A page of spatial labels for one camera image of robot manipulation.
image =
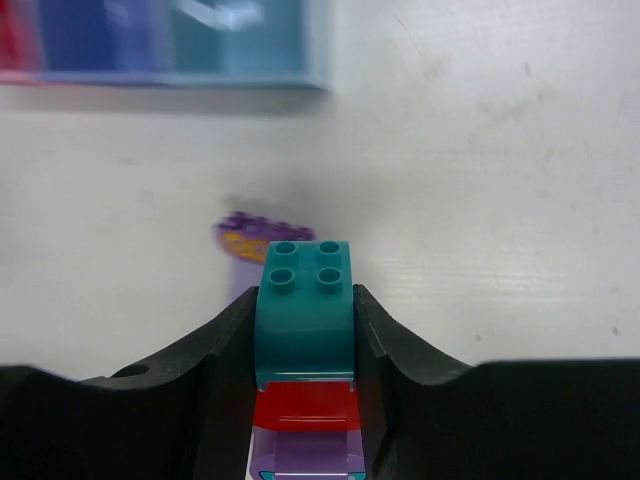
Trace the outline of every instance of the blurry purple object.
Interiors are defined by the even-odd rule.
[[[364,479],[360,430],[273,432],[255,427],[250,473],[254,480]]]
[[[313,230],[309,228],[271,222],[265,217],[254,217],[245,212],[234,212],[218,225],[213,225],[211,235],[229,255],[235,257],[232,301],[247,288],[260,284],[269,242],[315,239]]]

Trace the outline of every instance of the lego brick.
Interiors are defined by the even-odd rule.
[[[358,397],[348,383],[275,382],[258,392],[253,424],[279,432],[360,430]]]
[[[359,430],[272,432],[254,428],[249,472],[254,480],[364,480]]]
[[[272,242],[255,319],[258,388],[270,382],[353,382],[347,242]]]

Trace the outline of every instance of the teal object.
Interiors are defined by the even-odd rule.
[[[353,382],[354,320],[347,242],[272,242],[255,317],[258,388]]]

